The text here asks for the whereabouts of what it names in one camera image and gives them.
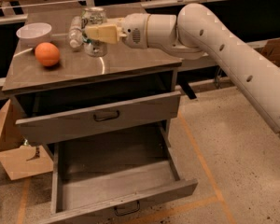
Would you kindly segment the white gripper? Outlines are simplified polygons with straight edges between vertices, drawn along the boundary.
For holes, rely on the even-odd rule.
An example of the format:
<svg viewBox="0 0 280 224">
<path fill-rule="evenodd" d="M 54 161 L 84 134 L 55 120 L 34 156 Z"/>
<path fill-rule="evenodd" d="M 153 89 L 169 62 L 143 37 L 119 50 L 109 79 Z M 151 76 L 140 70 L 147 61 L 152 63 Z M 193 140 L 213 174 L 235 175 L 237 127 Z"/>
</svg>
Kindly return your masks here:
<svg viewBox="0 0 280 224">
<path fill-rule="evenodd" d="M 132 49 L 147 48 L 146 13 L 134 13 L 125 18 L 108 19 L 102 24 L 87 25 L 84 32 L 88 39 L 108 44 L 122 42 Z"/>
</svg>

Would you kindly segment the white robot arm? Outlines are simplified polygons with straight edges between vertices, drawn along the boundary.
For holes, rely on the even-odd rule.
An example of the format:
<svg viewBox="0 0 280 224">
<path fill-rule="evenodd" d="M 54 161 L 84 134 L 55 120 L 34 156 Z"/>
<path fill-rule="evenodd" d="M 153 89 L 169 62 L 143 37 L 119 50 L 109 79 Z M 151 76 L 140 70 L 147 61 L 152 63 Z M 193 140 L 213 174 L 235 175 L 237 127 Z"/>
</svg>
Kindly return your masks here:
<svg viewBox="0 0 280 224">
<path fill-rule="evenodd" d="M 161 49 L 195 60 L 208 54 L 280 138 L 280 68 L 234 35 L 201 4 L 178 15 L 134 13 L 84 28 L 89 40 L 123 42 L 135 49 Z"/>
</svg>

